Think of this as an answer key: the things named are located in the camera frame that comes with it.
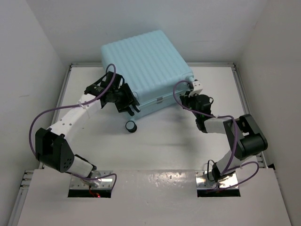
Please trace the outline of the light blue suitcase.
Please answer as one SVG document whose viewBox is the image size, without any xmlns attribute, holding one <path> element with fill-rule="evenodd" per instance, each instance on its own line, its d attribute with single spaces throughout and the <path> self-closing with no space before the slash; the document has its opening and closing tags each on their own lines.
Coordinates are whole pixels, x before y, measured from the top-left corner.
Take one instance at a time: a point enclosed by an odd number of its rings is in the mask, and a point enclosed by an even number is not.
<svg viewBox="0 0 301 226">
<path fill-rule="evenodd" d="M 137 120 L 175 103 L 173 94 L 188 87 L 179 81 L 193 81 L 191 68 L 168 37 L 156 30 L 101 46 L 103 67 L 113 63 L 139 102 L 140 112 L 127 119 Z"/>
</svg>

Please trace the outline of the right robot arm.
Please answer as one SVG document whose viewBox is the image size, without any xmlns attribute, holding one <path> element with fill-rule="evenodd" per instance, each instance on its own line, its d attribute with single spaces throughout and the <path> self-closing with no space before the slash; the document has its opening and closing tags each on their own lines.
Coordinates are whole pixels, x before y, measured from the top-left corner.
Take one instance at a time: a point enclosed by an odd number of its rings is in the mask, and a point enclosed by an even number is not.
<svg viewBox="0 0 301 226">
<path fill-rule="evenodd" d="M 222 159 L 212 166 L 208 178 L 218 182 L 232 173 L 251 156 L 255 156 L 268 148 L 268 141 L 262 130 L 250 114 L 237 119 L 230 115 L 213 116 L 211 105 L 213 99 L 207 95 L 189 96 L 187 91 L 180 96 L 183 109 L 196 117 L 196 126 L 203 133 L 225 134 L 230 150 Z"/>
</svg>

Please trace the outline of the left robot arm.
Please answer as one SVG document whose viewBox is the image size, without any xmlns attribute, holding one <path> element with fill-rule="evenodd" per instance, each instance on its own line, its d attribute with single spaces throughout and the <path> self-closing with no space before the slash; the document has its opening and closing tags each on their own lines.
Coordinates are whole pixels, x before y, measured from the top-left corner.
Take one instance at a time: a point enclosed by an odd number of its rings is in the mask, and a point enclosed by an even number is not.
<svg viewBox="0 0 301 226">
<path fill-rule="evenodd" d="M 107 103 L 113 103 L 119 113 L 134 116 L 140 110 L 122 75 L 107 72 L 103 77 L 86 87 L 75 105 L 48 129 L 40 128 L 35 133 L 36 159 L 61 173 L 69 173 L 90 179 L 96 166 L 75 155 L 71 141 L 77 131 Z"/>
</svg>

